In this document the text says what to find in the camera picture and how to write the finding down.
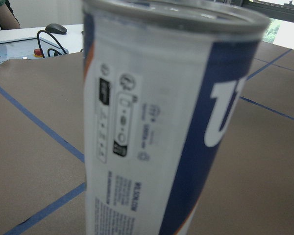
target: table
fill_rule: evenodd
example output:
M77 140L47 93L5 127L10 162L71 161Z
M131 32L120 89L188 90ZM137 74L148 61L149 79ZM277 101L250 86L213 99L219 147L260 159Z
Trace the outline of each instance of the table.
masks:
M3 63L0 234L85 234L84 190L82 54ZM294 235L294 50L268 43L188 232L255 234Z
M69 53L80 52L83 48L83 35L81 34L84 28L83 24L64 25L64 27L68 30L67 34L53 35L64 48L69 50ZM36 37L37 32L44 29L45 27L2 30L0 31L0 41ZM41 37L51 42L53 41L53 39L47 34L41 34Z

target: computer mouse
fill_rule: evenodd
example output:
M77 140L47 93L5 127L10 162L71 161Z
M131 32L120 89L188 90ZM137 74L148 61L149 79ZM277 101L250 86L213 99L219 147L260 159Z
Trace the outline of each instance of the computer mouse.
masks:
M49 33L56 33L56 34L66 34L68 31L65 27L57 23L48 24L45 30Z

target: black cable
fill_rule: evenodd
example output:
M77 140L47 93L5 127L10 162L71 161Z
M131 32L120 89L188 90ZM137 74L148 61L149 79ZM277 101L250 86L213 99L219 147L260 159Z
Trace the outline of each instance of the black cable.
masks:
M50 51L53 51L53 52L54 52L53 56L62 55L62 54L61 54L60 52L58 52L56 49L49 48L48 51L47 51L48 57L51 57L51 56L50 56Z
M64 48L62 47L62 45L59 43L59 41L58 41L58 40L57 40L57 39L56 39L51 33L47 32L47 31L45 31L45 30L39 30L38 33L37 33L37 41L38 41L38 46L39 46L39 49L40 49L40 51L41 51L41 54L42 54L43 58L45 58L45 55L44 55L44 52L43 52L43 50L42 50L42 48L41 48L40 38L39 38L39 35L40 35L41 33L46 33L46 34L48 34L49 36L51 36L51 37L55 40L55 42L58 44L58 46L62 49L62 51L64 52L64 54L65 54L65 55L67 54L67 52L64 50Z

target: white table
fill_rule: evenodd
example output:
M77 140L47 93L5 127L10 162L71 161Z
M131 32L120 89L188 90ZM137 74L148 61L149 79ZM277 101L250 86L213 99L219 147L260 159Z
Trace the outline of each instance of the white table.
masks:
M84 28L83 24L64 25L64 27L68 30L67 34L53 34L53 36L64 48L69 50L69 53L80 52L83 48L83 35L81 33ZM44 29L45 27L2 30L0 31L0 41L36 37L37 32ZM40 36L53 42L53 39L45 33Z

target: silver can rim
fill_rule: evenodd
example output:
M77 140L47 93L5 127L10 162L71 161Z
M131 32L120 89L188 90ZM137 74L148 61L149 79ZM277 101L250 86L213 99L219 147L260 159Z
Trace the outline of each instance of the silver can rim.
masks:
M270 23L268 17L258 12L202 0L84 0L84 2L98 10L135 18L147 24L190 32L263 33ZM186 14L188 11L196 14L188 15Z

